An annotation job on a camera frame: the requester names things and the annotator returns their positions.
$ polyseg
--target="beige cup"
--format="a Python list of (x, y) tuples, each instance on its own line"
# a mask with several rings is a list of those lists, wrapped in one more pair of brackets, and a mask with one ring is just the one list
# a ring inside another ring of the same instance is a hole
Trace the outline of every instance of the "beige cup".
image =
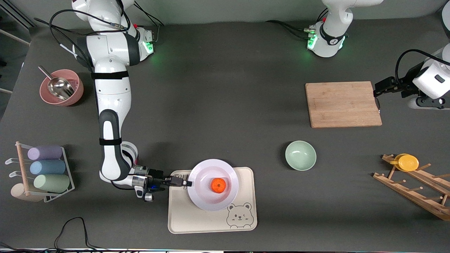
[[(40, 190), (32, 185), (29, 185), (29, 188), (30, 188), (29, 189), (30, 191), (46, 192), (46, 191)], [(23, 183), (18, 183), (11, 188), (11, 196), (21, 199), (21, 200), (26, 200), (26, 201), (31, 201), (31, 202), (38, 202), (45, 198), (45, 196), (40, 196), (40, 195), (25, 196), (25, 189), (23, 187)]]

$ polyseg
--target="cable connector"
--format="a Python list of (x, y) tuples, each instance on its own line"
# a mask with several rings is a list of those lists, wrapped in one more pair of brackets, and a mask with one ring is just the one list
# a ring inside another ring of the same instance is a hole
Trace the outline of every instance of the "cable connector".
[(111, 26), (115, 27), (115, 28), (119, 28), (121, 30), (125, 29), (125, 26), (121, 25), (121, 24), (117, 24), (117, 23), (109, 23)]
[(303, 32), (315, 34), (315, 28), (303, 28)]

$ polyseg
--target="orange object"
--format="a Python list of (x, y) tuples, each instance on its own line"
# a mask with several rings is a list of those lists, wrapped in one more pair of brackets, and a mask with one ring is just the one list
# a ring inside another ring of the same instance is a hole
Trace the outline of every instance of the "orange object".
[(211, 181), (211, 190), (213, 192), (222, 193), (225, 191), (225, 188), (226, 188), (225, 180), (216, 177)]

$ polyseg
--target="dark gray countertop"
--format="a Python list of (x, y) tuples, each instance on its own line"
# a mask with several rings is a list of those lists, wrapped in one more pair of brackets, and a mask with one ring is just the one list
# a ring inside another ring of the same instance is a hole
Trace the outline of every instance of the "dark gray countertop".
[[(173, 235), (167, 229), (167, 191), (144, 203), (99, 179), (99, 130), (87, 70), (47, 29), (34, 31), (0, 124), (0, 161), (17, 156), (17, 140), (64, 145), (76, 190), (50, 203), (15, 199), (9, 191), (20, 179), (8, 173), (18, 166), (4, 166), (0, 240), (47, 248), (66, 220), (82, 216), (91, 243), (108, 248), (449, 252), (450, 223), (370, 176), (387, 171), (380, 155), (391, 153), (414, 154), (432, 163), (430, 173), (448, 173), (449, 112), (409, 109), (400, 94), (388, 94), (380, 97), (380, 127), (312, 129), (304, 88), (308, 82), (376, 83), (393, 75), (403, 51), (434, 52), (447, 43), (439, 19), (357, 20), (348, 32), (343, 49), (321, 59), (272, 23), (161, 28), (156, 54), (128, 68), (133, 100), (122, 138), (138, 147), (141, 164), (167, 174), (208, 158), (250, 167), (258, 214), (253, 231)], [(422, 60), (406, 56), (400, 74)], [(73, 107), (42, 102), (41, 64), (49, 71), (80, 73), (82, 102)], [(283, 149), (294, 140), (315, 147), (311, 170), (285, 165)], [(394, 176), (420, 185), (399, 172)], [(84, 247), (81, 223), (67, 226), (60, 246)]]

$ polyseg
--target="bear face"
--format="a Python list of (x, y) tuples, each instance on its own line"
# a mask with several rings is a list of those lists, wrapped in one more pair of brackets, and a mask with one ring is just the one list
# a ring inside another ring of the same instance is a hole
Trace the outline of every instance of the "bear face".
[(242, 206), (236, 206), (231, 204), (228, 208), (228, 217), (226, 222), (228, 223), (230, 228), (233, 227), (251, 227), (253, 224), (254, 218), (250, 210), (252, 209), (252, 205), (249, 203), (245, 203)]

